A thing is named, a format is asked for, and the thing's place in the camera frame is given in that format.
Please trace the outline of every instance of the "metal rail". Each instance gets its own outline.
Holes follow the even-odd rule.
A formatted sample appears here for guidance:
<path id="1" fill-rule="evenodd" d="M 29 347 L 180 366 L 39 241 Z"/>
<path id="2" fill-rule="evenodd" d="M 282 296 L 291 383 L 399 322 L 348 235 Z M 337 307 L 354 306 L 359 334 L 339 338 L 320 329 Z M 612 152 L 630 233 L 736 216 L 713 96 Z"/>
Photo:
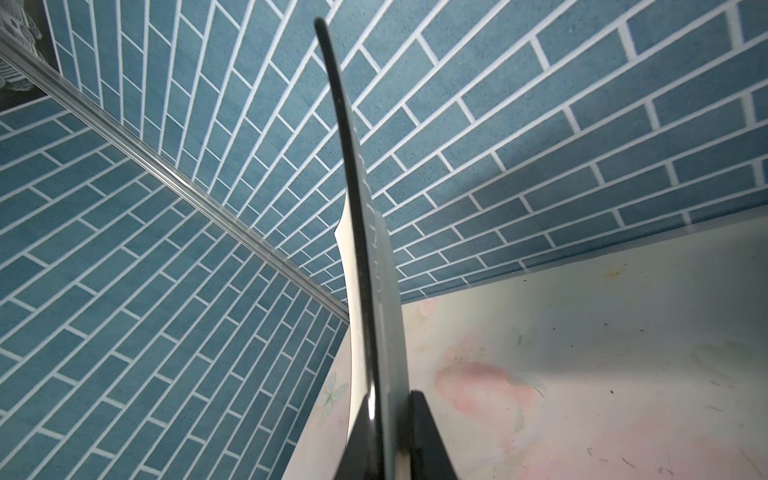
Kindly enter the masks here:
<path id="1" fill-rule="evenodd" d="M 343 303 L 2 28 L 0 58 L 349 325 L 349 311 Z"/>

